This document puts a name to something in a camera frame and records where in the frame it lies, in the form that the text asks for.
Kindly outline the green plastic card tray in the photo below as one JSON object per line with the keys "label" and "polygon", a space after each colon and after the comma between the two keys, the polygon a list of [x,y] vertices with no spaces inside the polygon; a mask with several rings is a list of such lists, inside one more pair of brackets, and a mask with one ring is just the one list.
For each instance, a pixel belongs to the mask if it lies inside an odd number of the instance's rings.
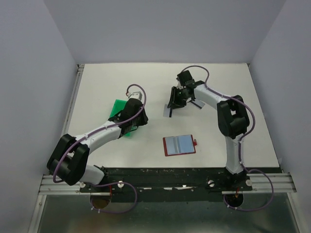
{"label": "green plastic card tray", "polygon": [[116,123],[123,122],[123,121],[127,120],[129,117],[126,117],[125,119],[123,119],[123,118],[117,119],[115,117],[115,116],[118,116],[118,117],[121,116],[120,112],[123,111],[126,103],[127,103],[127,101],[125,101],[125,100],[115,100],[114,105],[113,105],[112,110],[111,110],[111,113],[110,113],[109,119],[115,120]]}

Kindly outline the white striped card back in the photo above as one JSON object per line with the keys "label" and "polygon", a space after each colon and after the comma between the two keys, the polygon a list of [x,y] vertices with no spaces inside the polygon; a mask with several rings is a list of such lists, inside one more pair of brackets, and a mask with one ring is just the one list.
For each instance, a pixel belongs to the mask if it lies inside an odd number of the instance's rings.
{"label": "white striped card back", "polygon": [[173,114],[172,108],[168,107],[167,104],[164,105],[163,116],[171,118]]}

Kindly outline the red card holder wallet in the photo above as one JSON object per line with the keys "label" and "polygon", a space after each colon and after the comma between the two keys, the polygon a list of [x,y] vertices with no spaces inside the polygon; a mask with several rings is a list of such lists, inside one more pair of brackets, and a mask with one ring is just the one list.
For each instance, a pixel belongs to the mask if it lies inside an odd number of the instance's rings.
{"label": "red card holder wallet", "polygon": [[[186,155],[186,154],[195,154],[196,153],[195,147],[197,146],[197,141],[196,141],[196,139],[193,138],[192,134],[179,135],[177,137],[179,138],[179,143],[180,143],[180,154],[178,154],[178,155]],[[164,154],[166,157],[170,157],[167,155],[165,138],[166,137],[162,138],[163,147],[164,147]]]}

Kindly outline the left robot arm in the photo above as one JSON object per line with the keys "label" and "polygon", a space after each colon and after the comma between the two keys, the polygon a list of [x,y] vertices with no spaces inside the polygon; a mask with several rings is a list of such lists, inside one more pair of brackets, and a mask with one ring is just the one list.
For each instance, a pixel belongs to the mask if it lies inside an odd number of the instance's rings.
{"label": "left robot arm", "polygon": [[102,168],[87,164],[89,155],[104,144],[147,123],[144,104],[139,99],[129,98],[124,109],[104,125],[79,136],[63,135],[47,162],[47,169],[68,185],[90,183],[96,191],[102,192],[107,188],[108,180]]}

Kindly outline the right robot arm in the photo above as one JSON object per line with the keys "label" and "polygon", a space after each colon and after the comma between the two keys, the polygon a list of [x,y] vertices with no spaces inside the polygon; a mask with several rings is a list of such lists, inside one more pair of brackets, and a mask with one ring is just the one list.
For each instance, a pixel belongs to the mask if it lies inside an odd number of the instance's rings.
{"label": "right robot arm", "polygon": [[226,169],[231,173],[224,177],[224,186],[235,190],[241,185],[237,175],[244,170],[242,165],[242,141],[247,135],[250,119],[243,98],[221,94],[207,86],[207,82],[195,81],[188,70],[177,75],[177,86],[171,88],[169,109],[179,109],[189,100],[201,101],[217,112],[218,128],[226,142]]}

